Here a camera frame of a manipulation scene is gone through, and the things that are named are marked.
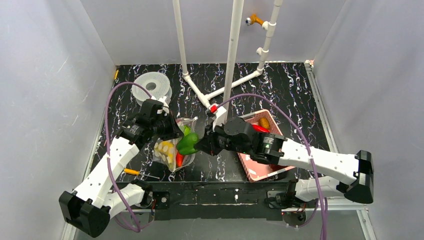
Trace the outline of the yellow toy banana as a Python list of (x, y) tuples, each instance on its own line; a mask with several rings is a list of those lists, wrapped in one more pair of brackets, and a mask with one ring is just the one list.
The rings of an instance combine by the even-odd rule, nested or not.
[(172, 164), (174, 162), (175, 146), (170, 141), (161, 141), (154, 144), (154, 156), (164, 163)]

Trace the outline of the red toy chili pepper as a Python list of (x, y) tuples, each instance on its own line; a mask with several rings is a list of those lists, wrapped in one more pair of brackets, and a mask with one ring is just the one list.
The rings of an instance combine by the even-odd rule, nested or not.
[(255, 131), (260, 132), (260, 133), (269, 133), (270, 132), (269, 129), (262, 127), (260, 125), (257, 125), (257, 124), (253, 124), (252, 127), (254, 128)]

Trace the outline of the green toy mango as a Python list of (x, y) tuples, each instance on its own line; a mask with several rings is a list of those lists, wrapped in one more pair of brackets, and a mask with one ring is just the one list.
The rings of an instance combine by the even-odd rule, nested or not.
[(197, 153), (199, 150), (195, 145), (199, 142), (199, 136), (195, 132), (185, 135), (176, 145), (177, 151), (183, 155), (191, 155)]

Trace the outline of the clear dotted zip bag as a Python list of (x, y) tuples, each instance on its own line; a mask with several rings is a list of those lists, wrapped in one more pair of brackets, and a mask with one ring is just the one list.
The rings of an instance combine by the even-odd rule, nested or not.
[[(176, 120), (176, 123), (177, 123), (177, 125), (179, 126), (179, 128), (182, 130), (182, 127), (183, 126), (189, 126), (190, 128), (191, 128), (191, 133), (195, 133), (195, 126), (196, 126), (196, 123), (197, 123), (197, 120), (198, 120), (198, 117), (197, 116), (195, 116), (194, 118), (178, 118), (177, 120)], [(176, 148), (176, 145), (177, 145), (177, 143), (182, 139), (183, 137), (181, 137), (181, 138), (176, 138), (176, 139), (171, 139), (171, 140), (162, 140), (162, 139), (158, 139), (155, 143), (160, 143), (160, 142), (162, 142), (162, 141), (170, 141), (170, 142), (172, 142), (173, 144), (174, 144), (174, 160), (173, 160), (173, 163), (166, 163), (166, 162), (163, 162), (162, 160), (159, 160), (157, 157), (155, 157), (154, 156), (154, 150), (153, 150), (153, 157), (152, 157), (152, 160), (154, 161), (154, 162), (158, 162), (158, 163), (161, 163), (161, 164), (163, 164), (163, 165), (165, 165), (167, 168), (168, 168), (168, 170), (170, 171), (170, 172), (172, 172), (172, 173), (174, 173), (174, 172), (176, 172), (176, 171), (178, 171), (178, 170), (180, 170), (180, 169), (182, 169), (182, 168), (184, 168), (184, 167), (186, 167), (186, 166), (188, 166), (188, 165), (190, 165), (192, 162), (193, 162), (193, 160), (194, 160), (194, 158), (195, 158), (195, 154), (190, 154), (190, 155), (184, 155), (184, 160), (183, 160), (183, 165), (182, 165), (182, 167), (176, 167), (176, 154), (177, 154), (177, 152), (178, 152), (178, 150), (177, 150), (177, 148)]]

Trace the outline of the orange toy carrot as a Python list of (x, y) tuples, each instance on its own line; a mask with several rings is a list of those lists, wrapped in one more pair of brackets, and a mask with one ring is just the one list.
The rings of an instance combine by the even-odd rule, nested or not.
[(176, 167), (180, 168), (183, 166), (184, 163), (184, 156), (181, 155), (179, 152), (176, 153), (176, 157), (175, 157), (175, 162), (176, 162)]

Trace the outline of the pink plastic basket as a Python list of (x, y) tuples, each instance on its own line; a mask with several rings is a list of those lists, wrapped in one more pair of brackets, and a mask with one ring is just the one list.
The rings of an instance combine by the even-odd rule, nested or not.
[(243, 115), (241, 118), (252, 125), (259, 125), (260, 118), (267, 118), (270, 123), (269, 133), (259, 132), (259, 141), (254, 154), (238, 154), (248, 181), (254, 183), (287, 178), (294, 167), (278, 165), (280, 148), (277, 148), (277, 144), (282, 140), (274, 139), (274, 137), (282, 136), (283, 133), (270, 111), (262, 109)]

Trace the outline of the green striped toy watermelon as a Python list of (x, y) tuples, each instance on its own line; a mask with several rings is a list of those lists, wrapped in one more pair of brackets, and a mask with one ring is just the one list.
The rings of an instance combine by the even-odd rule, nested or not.
[(187, 136), (188, 134), (191, 133), (191, 128), (189, 126), (187, 126), (187, 125), (184, 125), (182, 127), (182, 131), (183, 131), (184, 136)]

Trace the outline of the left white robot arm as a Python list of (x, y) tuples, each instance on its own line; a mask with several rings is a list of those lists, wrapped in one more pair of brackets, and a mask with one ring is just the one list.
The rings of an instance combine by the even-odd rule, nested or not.
[(87, 178), (72, 192), (60, 195), (64, 220), (93, 238), (101, 235), (111, 218), (143, 203), (149, 191), (147, 184), (136, 180), (120, 191), (110, 192), (126, 165), (153, 138), (172, 140), (183, 135), (164, 97), (145, 100), (139, 112), (122, 124), (109, 150)]

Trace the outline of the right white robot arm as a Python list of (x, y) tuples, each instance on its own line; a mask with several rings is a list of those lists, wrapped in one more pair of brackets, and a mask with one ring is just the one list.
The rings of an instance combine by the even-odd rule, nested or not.
[(257, 131), (240, 117), (221, 126), (209, 124), (194, 148), (211, 156), (232, 151), (260, 164), (293, 166), (323, 175), (295, 181), (293, 191), (286, 194), (290, 200), (344, 197), (360, 204), (374, 201), (374, 165), (366, 150), (343, 154), (306, 146), (283, 135)]

